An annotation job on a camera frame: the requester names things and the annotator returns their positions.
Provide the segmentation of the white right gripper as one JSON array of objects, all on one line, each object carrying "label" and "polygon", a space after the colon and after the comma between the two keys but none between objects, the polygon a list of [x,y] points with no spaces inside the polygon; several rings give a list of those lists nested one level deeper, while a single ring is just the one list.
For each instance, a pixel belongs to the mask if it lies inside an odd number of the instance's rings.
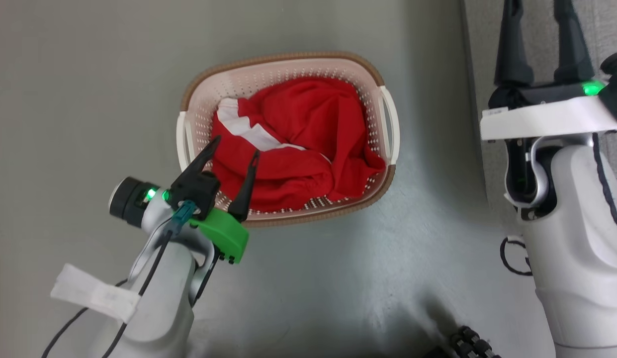
[{"label": "white right gripper", "polygon": [[[535,88],[511,89],[508,104],[486,110],[481,140],[556,137],[617,131],[617,82],[585,82],[595,71],[572,0],[553,0],[558,23],[559,62],[554,81]],[[522,0],[504,0],[494,84],[533,84],[521,20]]]}]

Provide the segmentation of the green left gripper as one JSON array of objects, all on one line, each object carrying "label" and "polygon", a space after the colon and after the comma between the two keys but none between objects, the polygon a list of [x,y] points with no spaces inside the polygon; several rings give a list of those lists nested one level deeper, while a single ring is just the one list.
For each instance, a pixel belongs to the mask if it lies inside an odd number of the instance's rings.
[{"label": "green left gripper", "polygon": [[[221,136],[215,136],[204,147],[197,157],[181,173],[181,181],[208,179],[218,181],[213,172],[204,170],[206,164],[213,159],[221,143]],[[227,208],[227,212],[213,208],[204,220],[192,217],[190,223],[210,240],[227,260],[239,264],[242,261],[248,241],[249,232],[242,226],[247,220],[251,206],[251,198],[258,171],[260,152],[256,150],[248,165],[246,177],[242,186]]]}]

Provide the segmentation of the red shirt with white hem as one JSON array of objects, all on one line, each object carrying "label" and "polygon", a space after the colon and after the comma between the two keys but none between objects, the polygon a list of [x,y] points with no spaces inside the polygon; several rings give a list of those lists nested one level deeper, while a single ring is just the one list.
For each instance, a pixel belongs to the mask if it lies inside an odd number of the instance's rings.
[{"label": "red shirt with white hem", "polygon": [[258,91],[249,100],[279,134],[331,162],[331,201],[360,197],[367,180],[385,169],[370,149],[365,108],[355,88],[333,79],[296,79]]}]

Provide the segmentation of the beige perforated laundry basket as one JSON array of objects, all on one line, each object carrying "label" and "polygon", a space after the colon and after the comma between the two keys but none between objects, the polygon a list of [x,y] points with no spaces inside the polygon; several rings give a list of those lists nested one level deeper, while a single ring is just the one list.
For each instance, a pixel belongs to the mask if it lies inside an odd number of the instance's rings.
[{"label": "beige perforated laundry basket", "polygon": [[334,218],[367,208],[384,196],[393,182],[401,146],[397,109],[380,72],[350,52],[295,52],[222,64],[203,71],[186,88],[176,120],[179,167],[187,168],[211,138],[212,115],[225,97],[249,97],[257,91],[292,79],[320,77],[354,86],[365,107],[370,149],[386,163],[371,176],[359,198],[329,201],[317,197],[296,211],[251,211],[247,227],[288,226]]}]

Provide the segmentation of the grey fabric sofa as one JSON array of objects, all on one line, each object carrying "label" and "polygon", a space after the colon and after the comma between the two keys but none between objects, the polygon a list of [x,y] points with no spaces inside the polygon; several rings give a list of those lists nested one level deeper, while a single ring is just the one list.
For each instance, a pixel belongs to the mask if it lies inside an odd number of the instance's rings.
[{"label": "grey fabric sofa", "polygon": [[[617,0],[572,0],[593,68],[606,78],[601,62],[617,52]],[[488,108],[495,90],[494,75],[504,0],[463,0],[465,30],[476,119]],[[536,82],[548,82],[558,66],[558,25],[553,0],[523,0],[522,32],[528,64]],[[601,149],[617,177],[617,133],[601,138]],[[518,235],[517,214],[504,197],[506,148],[497,141],[481,143],[483,173],[488,204],[504,235]]]}]

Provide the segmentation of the white tape label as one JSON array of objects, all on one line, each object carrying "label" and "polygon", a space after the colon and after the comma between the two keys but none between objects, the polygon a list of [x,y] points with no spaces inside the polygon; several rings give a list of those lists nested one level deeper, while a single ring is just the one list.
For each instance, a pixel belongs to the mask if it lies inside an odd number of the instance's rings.
[{"label": "white tape label", "polygon": [[141,296],[137,292],[106,284],[72,264],[65,264],[51,290],[51,298],[129,323]]}]

